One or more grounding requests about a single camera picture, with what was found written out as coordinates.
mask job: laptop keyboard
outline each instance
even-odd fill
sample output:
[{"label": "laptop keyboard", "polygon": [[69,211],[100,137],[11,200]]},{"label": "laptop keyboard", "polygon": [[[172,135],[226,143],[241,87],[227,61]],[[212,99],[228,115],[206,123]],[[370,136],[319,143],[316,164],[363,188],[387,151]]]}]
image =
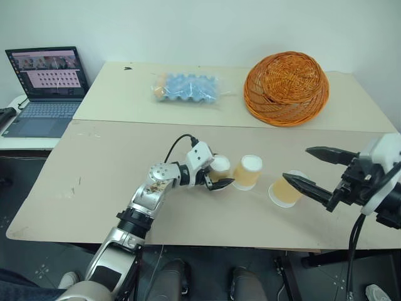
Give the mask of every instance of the laptop keyboard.
[{"label": "laptop keyboard", "polygon": [[30,103],[20,118],[69,118],[72,119],[80,103]]}]

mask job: wicker basket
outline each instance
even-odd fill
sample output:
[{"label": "wicker basket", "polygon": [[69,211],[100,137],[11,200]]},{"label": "wicker basket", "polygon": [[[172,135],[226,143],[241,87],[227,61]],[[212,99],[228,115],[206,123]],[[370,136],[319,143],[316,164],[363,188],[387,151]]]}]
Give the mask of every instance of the wicker basket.
[{"label": "wicker basket", "polygon": [[278,127],[292,127],[316,117],[329,96],[329,84],[319,64],[299,52],[283,52],[260,61],[248,74],[247,109]]}]

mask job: desk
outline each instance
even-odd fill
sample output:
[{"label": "desk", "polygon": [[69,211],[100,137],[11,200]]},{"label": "desk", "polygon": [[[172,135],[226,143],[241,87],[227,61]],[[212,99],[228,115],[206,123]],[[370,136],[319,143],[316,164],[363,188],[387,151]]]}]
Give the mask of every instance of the desk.
[{"label": "desk", "polygon": [[[8,107],[13,107],[17,111],[17,116],[21,113],[21,110],[18,109],[18,104],[23,102],[26,98],[26,95],[21,95],[16,97]],[[24,102],[22,108],[25,107],[29,103],[29,100]],[[3,137],[1,134],[8,128],[11,122],[16,118],[13,117],[8,120],[7,124],[4,125],[3,129],[0,130],[0,151],[47,151],[54,149],[56,144],[60,141],[59,138],[12,138],[12,137]]]},{"label": "desk", "polygon": [[[124,71],[129,64],[132,70]],[[222,101],[216,108],[154,101],[154,78],[146,74],[196,68],[106,63],[7,230],[8,238],[102,242],[149,167],[164,159],[179,135],[189,132],[228,156],[232,165],[244,154],[261,156],[263,174],[251,191],[231,186],[218,192],[204,187],[172,191],[147,243],[348,248],[358,206],[340,204],[329,213],[303,198],[293,208],[282,209],[269,200],[267,189],[282,172],[299,169],[333,190],[344,167],[319,161],[304,150],[327,145],[358,152],[372,138],[395,132],[372,99],[351,75],[328,73],[331,99],[322,114],[297,128],[273,128],[245,109],[241,91],[247,69],[210,67],[236,87],[227,98],[230,102]],[[170,159],[181,161],[188,150],[189,143],[181,142]],[[401,232],[371,216],[358,247],[400,248]]]},{"label": "desk", "polygon": [[[304,152],[315,145],[361,150],[378,133],[331,130],[208,127],[73,120],[52,151],[27,200],[7,230],[19,240],[100,243],[115,215],[125,209],[150,166],[161,162],[183,132],[207,141],[236,164],[243,154],[263,158],[263,175],[251,191],[229,186],[172,191],[147,236],[150,244],[256,246],[264,248],[345,249],[360,208],[340,204],[329,213],[301,199],[279,208],[268,186],[283,171],[299,169],[333,190],[343,166],[324,163]],[[183,141],[171,161],[190,149]],[[400,248],[401,231],[367,218],[359,248]]]}]

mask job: white wall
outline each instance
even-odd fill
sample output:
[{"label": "white wall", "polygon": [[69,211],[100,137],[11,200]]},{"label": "white wall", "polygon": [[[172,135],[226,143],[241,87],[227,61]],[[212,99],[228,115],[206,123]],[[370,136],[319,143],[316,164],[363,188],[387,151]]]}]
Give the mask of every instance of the white wall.
[{"label": "white wall", "polygon": [[[107,60],[253,66],[271,53],[302,51],[324,70],[353,72],[401,129],[399,0],[0,2],[1,51],[69,45],[91,82]],[[21,93],[0,55],[0,107]]]}]

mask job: pant leg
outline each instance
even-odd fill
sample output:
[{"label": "pant leg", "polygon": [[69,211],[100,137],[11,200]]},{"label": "pant leg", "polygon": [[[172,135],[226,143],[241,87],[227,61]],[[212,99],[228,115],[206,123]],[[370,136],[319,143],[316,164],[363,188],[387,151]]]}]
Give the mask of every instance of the pant leg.
[{"label": "pant leg", "polygon": [[268,301],[262,284],[254,273],[237,268],[233,281],[234,301]]},{"label": "pant leg", "polygon": [[0,269],[0,301],[54,301],[64,291],[41,288],[20,274]]},{"label": "pant leg", "polygon": [[173,260],[158,272],[147,301],[181,301],[184,262]]}]

